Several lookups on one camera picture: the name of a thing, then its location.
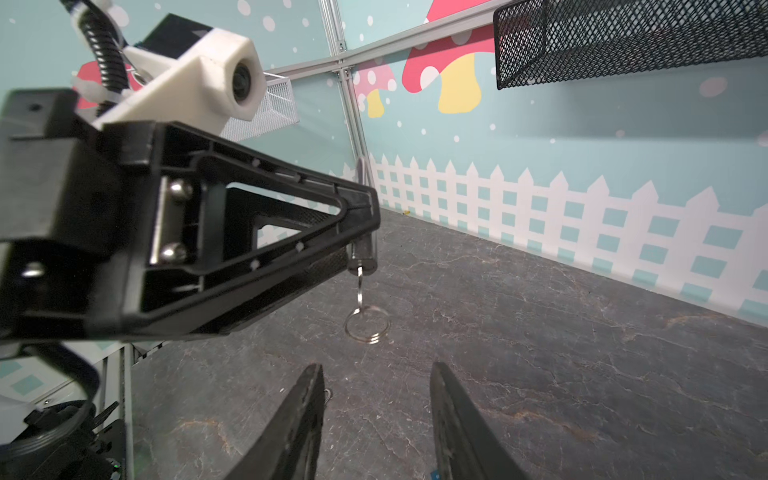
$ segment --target black mesh basket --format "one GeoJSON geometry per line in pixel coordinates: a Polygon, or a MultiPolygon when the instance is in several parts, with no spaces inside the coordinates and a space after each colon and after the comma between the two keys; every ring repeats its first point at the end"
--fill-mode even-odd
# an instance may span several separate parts
{"type": "Polygon", "coordinates": [[[768,0],[524,0],[493,26],[499,90],[768,55],[768,0]]]}

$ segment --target white picket fence mural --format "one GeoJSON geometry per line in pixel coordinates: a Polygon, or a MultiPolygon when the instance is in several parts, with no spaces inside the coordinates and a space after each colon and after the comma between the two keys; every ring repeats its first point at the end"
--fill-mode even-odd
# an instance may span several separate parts
{"type": "Polygon", "coordinates": [[[399,157],[371,165],[385,206],[768,326],[768,205],[746,217],[717,211],[711,187],[677,207],[659,204],[651,182],[626,199],[611,197],[603,177],[582,193],[562,172],[540,187],[527,169],[507,181],[498,166],[480,178],[474,164],[466,175],[432,160],[426,170],[399,157]],[[580,217],[565,214],[567,202],[580,217]]]}

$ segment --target wire mesh shelf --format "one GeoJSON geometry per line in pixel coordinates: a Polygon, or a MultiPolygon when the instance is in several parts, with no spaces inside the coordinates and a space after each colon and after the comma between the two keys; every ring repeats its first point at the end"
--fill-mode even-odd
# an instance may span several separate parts
{"type": "Polygon", "coordinates": [[[524,0],[493,23],[499,90],[768,55],[768,0],[524,0]]]}
{"type": "Polygon", "coordinates": [[[230,141],[243,141],[265,133],[299,123],[299,112],[293,99],[290,78],[264,72],[266,93],[252,121],[230,118],[221,137],[230,141]]]}

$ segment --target wall mural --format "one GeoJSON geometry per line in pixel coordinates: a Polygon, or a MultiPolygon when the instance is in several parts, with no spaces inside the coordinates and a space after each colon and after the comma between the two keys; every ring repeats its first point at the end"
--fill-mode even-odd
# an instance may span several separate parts
{"type": "Polygon", "coordinates": [[[503,91],[495,74],[491,26],[359,66],[384,207],[768,326],[766,59],[503,91]]]}

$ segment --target white plastic part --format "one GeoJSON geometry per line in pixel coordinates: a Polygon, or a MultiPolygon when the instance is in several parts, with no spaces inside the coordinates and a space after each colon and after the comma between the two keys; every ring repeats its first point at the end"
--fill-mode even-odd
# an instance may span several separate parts
{"type": "Polygon", "coordinates": [[[121,94],[116,94],[113,91],[109,91],[104,87],[104,85],[92,80],[84,80],[80,77],[72,77],[72,86],[75,90],[78,91],[81,97],[94,104],[100,104],[105,100],[118,103],[123,99],[121,94]]]}
{"type": "Polygon", "coordinates": [[[93,125],[98,129],[119,121],[180,121],[218,135],[230,117],[252,120],[266,92],[266,79],[253,42],[230,31],[214,28],[178,59],[141,57],[135,48],[126,48],[126,53],[131,62],[135,59],[139,73],[159,73],[97,118],[93,125]],[[250,91],[240,102],[232,90],[238,64],[250,72],[250,91]]]}

